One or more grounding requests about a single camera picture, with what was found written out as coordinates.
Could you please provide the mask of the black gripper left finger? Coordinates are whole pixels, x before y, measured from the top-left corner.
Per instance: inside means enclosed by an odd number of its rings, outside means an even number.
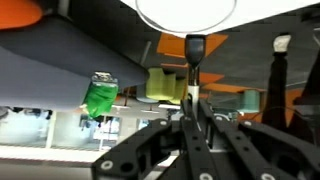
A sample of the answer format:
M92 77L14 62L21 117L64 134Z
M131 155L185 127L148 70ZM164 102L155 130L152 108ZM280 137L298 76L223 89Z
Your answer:
M202 132L196 121L192 105L181 102L184 116L180 120L184 134L183 150L187 154L193 180L219 180L218 172Z

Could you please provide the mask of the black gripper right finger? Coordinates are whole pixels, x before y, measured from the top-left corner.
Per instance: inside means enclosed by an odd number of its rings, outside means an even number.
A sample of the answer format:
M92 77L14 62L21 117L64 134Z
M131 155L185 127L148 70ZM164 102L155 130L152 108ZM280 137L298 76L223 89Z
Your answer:
M215 115L205 100L199 101L198 121L222 180L276 180L277 170L224 115Z

